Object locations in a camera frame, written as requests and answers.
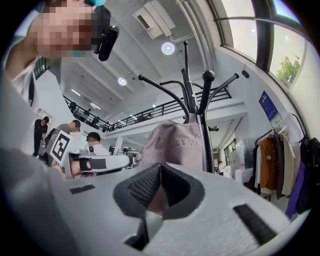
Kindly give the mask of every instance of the black hair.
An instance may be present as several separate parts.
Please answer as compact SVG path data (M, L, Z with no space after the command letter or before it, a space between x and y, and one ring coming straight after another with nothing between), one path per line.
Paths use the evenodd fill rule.
M86 137L86 141L88 141L89 138L94 138L94 140L96 142L100 142L101 141L99 133L94 132L94 131L93 132L89 132L89 134Z
M80 123L79 120L73 120L72 122L75 124L76 128L80 128L81 127L81 123Z

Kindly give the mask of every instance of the ceiling ventilation duct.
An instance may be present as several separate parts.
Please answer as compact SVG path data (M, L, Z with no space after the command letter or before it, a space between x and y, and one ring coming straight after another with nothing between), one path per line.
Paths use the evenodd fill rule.
M133 16L141 23L152 39L162 34L172 35L171 30L176 27L166 10L158 0L146 3Z

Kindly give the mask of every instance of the window frame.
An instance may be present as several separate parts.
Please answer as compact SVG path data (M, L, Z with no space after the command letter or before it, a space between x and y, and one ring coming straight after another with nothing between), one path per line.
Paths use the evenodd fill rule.
M298 103L290 94L290 90L285 87L284 84L275 76L275 74L270 72L271 62L273 58L274 51L274 43L275 43L275 25L284 27L286 29L292 30L293 32L301 35L307 41L311 42L310 37L308 36L306 30L302 27L302 25L295 20L277 14L276 6L273 0L251 0L255 17L245 17L245 16L237 16L237 17L219 17L219 12L217 11L213 0L206 0L209 5L209 9L211 10L213 21L217 26L217 30L221 40L221 47L227 48L231 50L243 58L249 60L254 63L258 68L263 70L282 90L282 92L286 95L290 103L292 104L294 110L296 111L302 127L305 131L306 135L310 135L308 127L306 126L306 121L301 115L301 110L298 106ZM220 24L221 21L228 20L254 20L256 22L256 32L257 32L257 56L256 61L254 61L249 56L244 53L234 49L234 47L230 46L226 42L225 31L222 29Z

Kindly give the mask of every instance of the wristband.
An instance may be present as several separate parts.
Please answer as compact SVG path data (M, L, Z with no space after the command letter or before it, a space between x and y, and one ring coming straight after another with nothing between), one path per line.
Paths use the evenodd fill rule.
M89 161L89 159L87 159L87 158L80 159L80 170L81 171L91 171L91 169L89 169L87 166L87 161Z

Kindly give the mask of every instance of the green leaves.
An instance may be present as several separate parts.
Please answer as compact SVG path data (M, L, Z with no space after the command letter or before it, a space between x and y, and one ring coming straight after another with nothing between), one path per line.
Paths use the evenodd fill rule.
M300 57L295 55L296 60L292 64L287 56L284 57L284 61L280 63L282 66L280 70L276 71L276 76L281 80L284 85L289 88L292 82L295 80L296 75L300 68Z

